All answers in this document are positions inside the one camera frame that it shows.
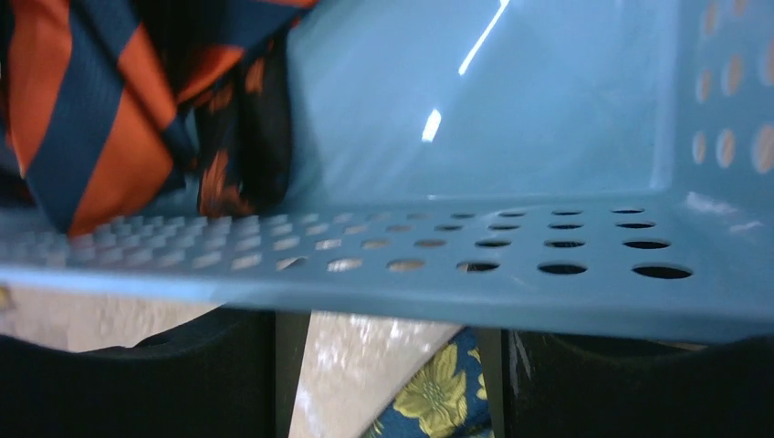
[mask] blue plastic basket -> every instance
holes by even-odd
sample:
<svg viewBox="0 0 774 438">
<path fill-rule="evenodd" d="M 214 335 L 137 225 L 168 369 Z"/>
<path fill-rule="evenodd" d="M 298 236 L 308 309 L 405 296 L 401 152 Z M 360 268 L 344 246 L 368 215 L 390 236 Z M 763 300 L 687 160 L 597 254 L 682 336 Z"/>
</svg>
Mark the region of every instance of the blue plastic basket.
<svg viewBox="0 0 774 438">
<path fill-rule="evenodd" d="M 11 282 L 570 333 L 774 332 L 774 3 L 321 2 L 293 32 L 276 215 L 181 194 Z"/>
</svg>

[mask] orange and navy striped fabric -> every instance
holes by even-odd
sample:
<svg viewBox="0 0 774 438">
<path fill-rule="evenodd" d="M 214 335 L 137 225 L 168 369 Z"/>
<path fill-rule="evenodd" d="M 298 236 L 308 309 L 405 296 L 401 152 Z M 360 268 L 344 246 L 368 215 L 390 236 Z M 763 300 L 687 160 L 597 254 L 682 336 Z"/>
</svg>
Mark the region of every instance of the orange and navy striped fabric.
<svg viewBox="0 0 774 438">
<path fill-rule="evenodd" d="M 18 166 L 3 193 L 17 178 L 70 235 L 185 175 L 201 179 L 202 214 L 279 202 L 292 149 L 284 39 L 316 2 L 0 0 L 0 147 Z"/>
</svg>

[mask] blue floral fabric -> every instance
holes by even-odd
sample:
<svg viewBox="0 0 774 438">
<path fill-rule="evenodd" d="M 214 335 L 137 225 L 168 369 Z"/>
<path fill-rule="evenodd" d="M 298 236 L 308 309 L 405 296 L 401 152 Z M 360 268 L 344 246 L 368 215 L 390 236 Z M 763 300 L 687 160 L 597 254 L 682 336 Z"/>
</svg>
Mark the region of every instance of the blue floral fabric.
<svg viewBox="0 0 774 438">
<path fill-rule="evenodd" d="M 492 438 L 481 358 L 465 328 L 417 372 L 363 438 Z"/>
</svg>

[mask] floor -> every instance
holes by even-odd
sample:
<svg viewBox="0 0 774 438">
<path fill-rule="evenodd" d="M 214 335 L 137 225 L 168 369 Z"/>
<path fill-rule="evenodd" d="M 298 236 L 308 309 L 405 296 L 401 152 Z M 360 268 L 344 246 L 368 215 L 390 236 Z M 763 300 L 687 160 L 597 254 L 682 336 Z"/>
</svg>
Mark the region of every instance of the floor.
<svg viewBox="0 0 774 438">
<path fill-rule="evenodd" d="M 0 287 L 0 334 L 55 349 L 133 346 L 214 308 L 62 289 Z M 458 326 L 313 313 L 292 438 L 360 436 Z"/>
</svg>

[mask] plastic basket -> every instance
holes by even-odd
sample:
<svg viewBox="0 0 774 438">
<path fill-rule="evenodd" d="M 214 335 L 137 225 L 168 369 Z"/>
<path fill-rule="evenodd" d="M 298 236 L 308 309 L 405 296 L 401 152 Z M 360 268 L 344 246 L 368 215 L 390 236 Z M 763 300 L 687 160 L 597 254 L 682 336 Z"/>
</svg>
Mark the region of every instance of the plastic basket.
<svg viewBox="0 0 774 438">
<path fill-rule="evenodd" d="M 69 244 L 5 211 L 0 276 L 637 338 L 774 331 L 774 3 L 321 3 L 291 37 L 277 214 L 150 213 Z"/>
</svg>

